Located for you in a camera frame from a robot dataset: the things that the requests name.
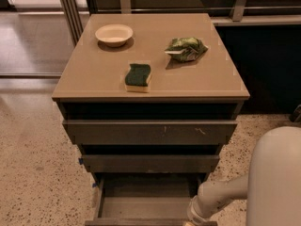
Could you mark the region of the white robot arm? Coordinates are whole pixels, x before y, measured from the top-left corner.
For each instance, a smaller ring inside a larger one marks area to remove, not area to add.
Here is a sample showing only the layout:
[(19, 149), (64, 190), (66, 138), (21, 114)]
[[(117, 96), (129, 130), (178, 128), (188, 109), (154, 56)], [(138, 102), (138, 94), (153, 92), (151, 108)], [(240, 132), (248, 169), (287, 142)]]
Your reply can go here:
[(248, 174), (201, 184), (187, 208), (196, 225), (235, 200), (246, 201), (246, 226), (301, 226), (301, 129), (265, 133), (251, 156)]

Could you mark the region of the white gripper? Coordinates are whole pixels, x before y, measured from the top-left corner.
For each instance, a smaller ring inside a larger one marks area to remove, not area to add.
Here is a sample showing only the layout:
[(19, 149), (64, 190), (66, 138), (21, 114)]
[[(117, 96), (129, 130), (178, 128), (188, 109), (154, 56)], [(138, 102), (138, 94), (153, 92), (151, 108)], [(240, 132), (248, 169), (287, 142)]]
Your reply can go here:
[(202, 211), (198, 197), (191, 199), (186, 210), (189, 220), (196, 226), (204, 225), (209, 221), (209, 217)]

